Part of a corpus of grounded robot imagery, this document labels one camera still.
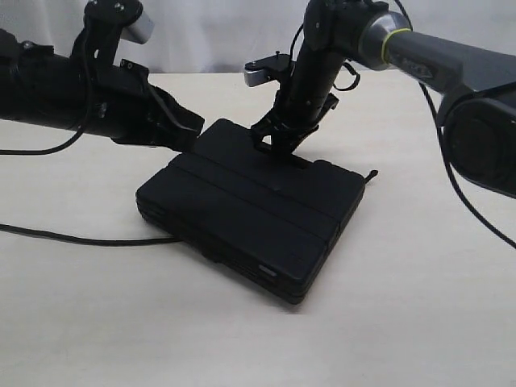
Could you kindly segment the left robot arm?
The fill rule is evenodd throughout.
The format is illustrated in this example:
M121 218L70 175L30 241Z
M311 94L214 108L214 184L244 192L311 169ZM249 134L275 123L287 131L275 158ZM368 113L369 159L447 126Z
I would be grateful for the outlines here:
M149 71L124 60L103 68L83 57L79 35L69 57L1 32L1 118L111 139L118 145L188 152L205 120L152 85Z

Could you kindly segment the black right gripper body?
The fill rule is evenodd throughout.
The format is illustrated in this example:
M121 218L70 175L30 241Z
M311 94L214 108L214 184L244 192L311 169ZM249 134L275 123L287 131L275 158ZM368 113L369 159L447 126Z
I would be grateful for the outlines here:
M251 126L252 133L275 139L301 139L318 130L338 99L331 97L333 75L293 75L277 91L272 109Z

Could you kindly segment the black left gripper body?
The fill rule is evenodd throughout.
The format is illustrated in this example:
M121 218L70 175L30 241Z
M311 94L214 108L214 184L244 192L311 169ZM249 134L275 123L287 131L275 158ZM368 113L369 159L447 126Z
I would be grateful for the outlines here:
M92 68L94 104L85 125L88 135L112 139L117 144L151 145L157 123L171 124L149 92L149 70L122 60L119 66Z

